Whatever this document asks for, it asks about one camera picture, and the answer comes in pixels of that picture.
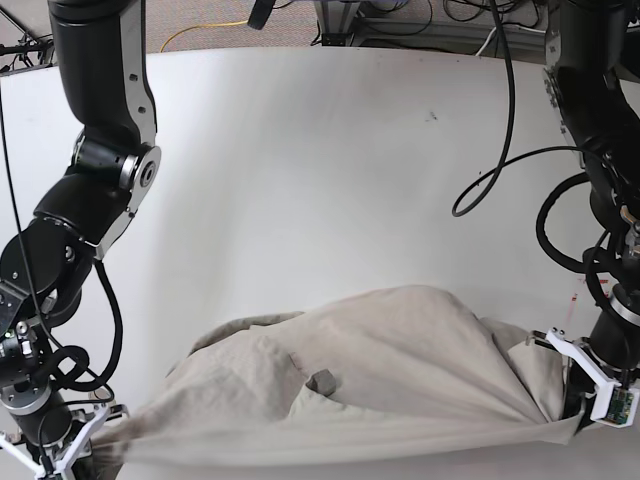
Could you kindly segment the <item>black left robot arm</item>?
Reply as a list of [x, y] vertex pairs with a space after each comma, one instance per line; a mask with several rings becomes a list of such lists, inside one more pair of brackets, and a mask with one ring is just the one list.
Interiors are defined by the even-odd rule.
[[[582, 171], [544, 201], [536, 237], [555, 263], [583, 275], [600, 315], [586, 338], [568, 341], [552, 330], [546, 341], [568, 359], [563, 417], [580, 416], [581, 428], [625, 428], [639, 407], [639, 117], [616, 68], [639, 4], [551, 1], [547, 17], [545, 84]], [[550, 242], [546, 220], [564, 193], [584, 183], [604, 231], [573, 259]]]

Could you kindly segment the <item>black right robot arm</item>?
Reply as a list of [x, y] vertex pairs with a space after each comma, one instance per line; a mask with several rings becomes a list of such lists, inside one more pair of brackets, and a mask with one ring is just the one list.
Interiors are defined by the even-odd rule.
[[[141, 1], [52, 1], [53, 45], [82, 125], [70, 164], [1, 255], [1, 404], [18, 427], [1, 447], [37, 479], [94, 479], [93, 436], [127, 410], [110, 380], [123, 319], [104, 258], [158, 173], [157, 116], [146, 72]], [[114, 321], [106, 366], [53, 330], [76, 313], [96, 274]]]

